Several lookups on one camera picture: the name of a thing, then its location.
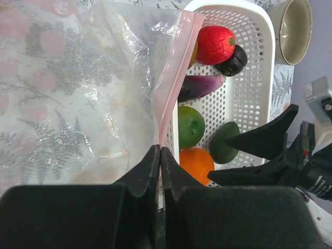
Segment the orange tangerine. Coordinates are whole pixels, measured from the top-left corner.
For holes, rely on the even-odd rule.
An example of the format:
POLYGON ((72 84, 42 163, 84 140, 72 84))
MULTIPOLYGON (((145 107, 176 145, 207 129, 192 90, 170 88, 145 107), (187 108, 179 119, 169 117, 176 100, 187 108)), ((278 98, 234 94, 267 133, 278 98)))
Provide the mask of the orange tangerine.
POLYGON ((203 185, 210 182, 208 174, 215 170, 215 165, 210 154, 202 148, 190 148, 180 151, 179 164, 193 178, 203 185))

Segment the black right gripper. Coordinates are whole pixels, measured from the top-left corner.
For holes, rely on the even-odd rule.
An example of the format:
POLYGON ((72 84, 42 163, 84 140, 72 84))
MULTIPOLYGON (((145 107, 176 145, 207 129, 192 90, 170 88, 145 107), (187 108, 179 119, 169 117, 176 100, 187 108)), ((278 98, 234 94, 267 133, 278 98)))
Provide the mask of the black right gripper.
POLYGON ((298 109, 297 105, 290 104, 271 122, 225 140, 225 144, 231 148, 271 161, 256 167, 211 171, 208 178, 221 186, 288 185, 331 201, 331 142, 314 151, 313 124, 302 122, 288 153, 281 154, 286 146, 287 130, 298 109))

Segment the clear zip top bag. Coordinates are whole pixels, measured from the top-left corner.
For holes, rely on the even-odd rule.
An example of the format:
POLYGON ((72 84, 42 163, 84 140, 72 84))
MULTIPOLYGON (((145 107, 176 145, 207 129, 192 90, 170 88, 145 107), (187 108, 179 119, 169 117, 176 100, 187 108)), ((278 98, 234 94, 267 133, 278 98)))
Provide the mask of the clear zip top bag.
POLYGON ((163 145, 203 15, 1 1, 1 191, 111 184, 163 145))

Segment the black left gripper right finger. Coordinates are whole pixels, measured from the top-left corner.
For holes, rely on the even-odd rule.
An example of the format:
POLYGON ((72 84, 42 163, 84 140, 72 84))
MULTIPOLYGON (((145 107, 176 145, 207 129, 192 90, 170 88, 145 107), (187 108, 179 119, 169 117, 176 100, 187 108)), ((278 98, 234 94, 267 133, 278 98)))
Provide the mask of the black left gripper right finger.
POLYGON ((164 147, 167 248, 324 248, 301 195, 287 187, 206 187, 164 147))

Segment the dark green avocado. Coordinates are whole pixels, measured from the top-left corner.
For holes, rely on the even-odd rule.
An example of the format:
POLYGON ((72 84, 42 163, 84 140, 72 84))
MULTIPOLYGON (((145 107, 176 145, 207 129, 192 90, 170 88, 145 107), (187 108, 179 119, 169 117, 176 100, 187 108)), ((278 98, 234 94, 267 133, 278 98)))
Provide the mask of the dark green avocado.
POLYGON ((238 154, 238 150, 225 144, 225 139, 240 134, 238 125, 231 121, 224 124, 213 135, 209 144, 209 153, 217 164, 227 164, 238 154))

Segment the white perforated plastic basket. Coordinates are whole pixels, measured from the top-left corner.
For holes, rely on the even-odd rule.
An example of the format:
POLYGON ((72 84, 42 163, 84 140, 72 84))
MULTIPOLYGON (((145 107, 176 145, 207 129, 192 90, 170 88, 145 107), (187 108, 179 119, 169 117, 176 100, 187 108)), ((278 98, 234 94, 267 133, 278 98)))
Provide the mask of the white perforated plastic basket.
POLYGON ((267 12, 253 1, 185 1, 183 9, 202 14, 204 26, 229 28, 248 57, 242 72, 227 77, 219 89, 186 102, 204 119, 205 130, 197 147, 206 151, 226 123, 236 123, 244 133, 269 122, 275 35, 267 12))

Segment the purple eggplant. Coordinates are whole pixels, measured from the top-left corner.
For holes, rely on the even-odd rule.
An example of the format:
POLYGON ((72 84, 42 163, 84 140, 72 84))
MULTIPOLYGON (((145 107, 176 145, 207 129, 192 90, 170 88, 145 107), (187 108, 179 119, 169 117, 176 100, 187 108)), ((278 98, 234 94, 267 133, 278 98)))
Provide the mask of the purple eggplant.
POLYGON ((184 103, 207 96, 218 90, 225 80, 224 75, 186 75, 177 101, 184 103))

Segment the green lime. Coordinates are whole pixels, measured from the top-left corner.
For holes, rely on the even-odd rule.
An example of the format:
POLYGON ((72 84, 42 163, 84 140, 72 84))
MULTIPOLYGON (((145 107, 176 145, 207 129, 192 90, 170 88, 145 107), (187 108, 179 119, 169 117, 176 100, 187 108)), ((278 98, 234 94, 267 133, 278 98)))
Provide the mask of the green lime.
POLYGON ((178 143, 180 150, 196 146, 205 132, 202 115, 189 106, 178 107, 178 143))

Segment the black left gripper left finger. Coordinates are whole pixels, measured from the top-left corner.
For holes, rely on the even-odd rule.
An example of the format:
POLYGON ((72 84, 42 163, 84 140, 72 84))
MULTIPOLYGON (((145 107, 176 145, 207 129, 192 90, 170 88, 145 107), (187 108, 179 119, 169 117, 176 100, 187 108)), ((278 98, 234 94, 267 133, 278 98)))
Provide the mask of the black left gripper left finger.
POLYGON ((16 186, 1 248, 155 248, 160 146, 113 184, 16 186))

